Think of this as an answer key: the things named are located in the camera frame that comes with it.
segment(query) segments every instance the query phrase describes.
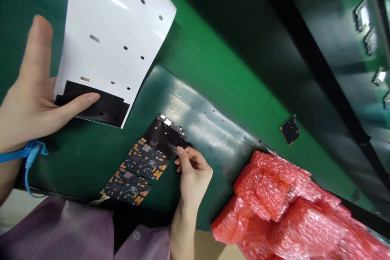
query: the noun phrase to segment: green work surface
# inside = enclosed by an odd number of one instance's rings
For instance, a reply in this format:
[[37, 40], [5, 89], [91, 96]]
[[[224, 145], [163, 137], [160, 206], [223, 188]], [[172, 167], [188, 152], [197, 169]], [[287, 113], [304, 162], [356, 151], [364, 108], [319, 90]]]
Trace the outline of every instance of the green work surface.
[[[260, 3], [259, 21], [270, 23], [274, 39], [271, 42], [259, 36], [256, 42], [246, 43], [253, 54], [252, 60], [257, 60], [259, 66], [265, 63], [278, 66], [292, 59], [303, 63], [266, 1], [253, 1]], [[279, 127], [291, 113], [246, 61], [188, 0], [172, 2], [178, 9], [175, 20], [124, 129], [71, 120], [63, 129], [43, 139], [51, 154], [37, 159], [30, 171], [30, 184], [79, 200], [95, 199], [135, 139], [141, 137], [158, 113], [164, 113], [187, 130], [190, 142], [214, 169], [199, 210], [199, 229], [210, 229], [211, 221], [233, 192], [235, 178], [252, 151], [260, 147], [260, 139], [311, 172], [321, 186], [351, 200], [357, 186], [304, 127], [293, 145], [287, 146]], [[1, 98], [17, 77], [35, 14], [46, 17], [54, 27], [52, 75], [56, 75], [66, 3], [67, 0], [0, 0]], [[251, 11], [249, 0], [243, 3], [242, 9]], [[283, 43], [275, 46], [281, 39]], [[158, 216], [172, 216], [180, 195], [180, 175], [175, 169], [171, 163], [159, 181], [151, 182], [153, 189], [140, 208], [154, 210]], [[355, 203], [369, 211], [373, 208], [364, 195]]]

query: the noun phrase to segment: finger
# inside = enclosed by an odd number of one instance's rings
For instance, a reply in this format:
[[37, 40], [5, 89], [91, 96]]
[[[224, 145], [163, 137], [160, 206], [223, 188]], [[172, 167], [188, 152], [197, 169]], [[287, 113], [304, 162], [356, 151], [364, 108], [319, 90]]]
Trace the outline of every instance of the finger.
[[192, 148], [191, 146], [188, 146], [186, 148], [186, 153], [188, 154], [188, 157], [192, 160], [194, 160], [199, 165], [208, 165], [203, 155], [199, 152], [199, 150], [196, 150], [195, 148]]
[[188, 172], [192, 170], [192, 165], [190, 159], [188, 158], [187, 152], [181, 146], [176, 147], [176, 150], [180, 159], [180, 166], [182, 167], [183, 172]]
[[55, 77], [50, 77], [49, 81], [50, 81], [51, 84], [56, 85], [57, 76], [55, 76]]
[[20, 77], [33, 84], [47, 82], [50, 77], [53, 28], [47, 19], [36, 15], [28, 33]]
[[100, 99], [100, 94], [86, 93], [76, 97], [74, 100], [68, 102], [66, 105], [56, 108], [55, 110], [53, 110], [53, 112], [55, 115], [58, 116], [58, 119], [61, 119], [63, 121], [69, 121], [78, 113], [89, 108], [98, 99]]

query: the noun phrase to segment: white release liner sheet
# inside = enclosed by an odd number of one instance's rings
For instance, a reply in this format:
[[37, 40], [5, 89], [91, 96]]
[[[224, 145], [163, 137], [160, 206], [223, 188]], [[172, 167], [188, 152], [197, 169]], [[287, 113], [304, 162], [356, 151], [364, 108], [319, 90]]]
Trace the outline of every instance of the white release liner sheet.
[[78, 117], [123, 128], [175, 14], [170, 0], [68, 0], [56, 104], [99, 92]]

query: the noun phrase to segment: purple shirt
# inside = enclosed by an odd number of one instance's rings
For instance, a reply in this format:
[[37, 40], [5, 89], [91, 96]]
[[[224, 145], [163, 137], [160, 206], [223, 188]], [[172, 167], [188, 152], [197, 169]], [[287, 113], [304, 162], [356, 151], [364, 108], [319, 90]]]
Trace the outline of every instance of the purple shirt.
[[111, 211], [48, 197], [0, 236], [1, 259], [169, 259], [169, 227], [137, 226], [114, 254]]

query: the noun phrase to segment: blue cable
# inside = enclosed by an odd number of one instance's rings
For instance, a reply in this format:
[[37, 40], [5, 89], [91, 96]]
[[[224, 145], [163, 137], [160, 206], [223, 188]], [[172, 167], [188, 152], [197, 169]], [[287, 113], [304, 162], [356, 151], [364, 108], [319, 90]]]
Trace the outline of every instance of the blue cable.
[[46, 195], [36, 196], [36, 195], [32, 194], [31, 190], [30, 190], [30, 186], [28, 185], [28, 171], [33, 166], [33, 163], [34, 163], [35, 158], [37, 157], [37, 155], [39, 153], [39, 149], [41, 148], [41, 146], [42, 146], [41, 154], [48, 155], [49, 152], [46, 148], [45, 143], [40, 142], [36, 139], [29, 141], [27, 143], [27, 145], [21, 150], [18, 150], [15, 152], [9, 152], [9, 153], [5, 153], [5, 154], [0, 154], [0, 163], [4, 163], [7, 161], [11, 161], [11, 160], [15, 160], [18, 158], [23, 158], [23, 157], [27, 158], [26, 165], [25, 165], [26, 172], [24, 174], [24, 184], [26, 185], [27, 192], [32, 197], [35, 197], [35, 198], [42, 198], [42, 197], [46, 196]]
[[46, 197], [46, 195], [36, 196], [36, 195], [32, 194], [31, 190], [30, 190], [30, 186], [28, 184], [28, 171], [33, 166], [33, 163], [34, 163], [35, 158], [37, 157], [37, 155], [39, 153], [39, 149], [41, 148], [41, 146], [42, 146], [41, 154], [43, 154], [43, 155], [48, 155], [49, 154], [49, 152], [48, 152], [48, 150], [46, 148], [45, 143], [40, 142], [40, 141], [34, 141], [33, 144], [32, 144], [32, 148], [30, 150], [30, 153], [27, 156], [26, 165], [25, 165], [26, 172], [24, 174], [24, 184], [26, 185], [27, 192], [34, 198]]

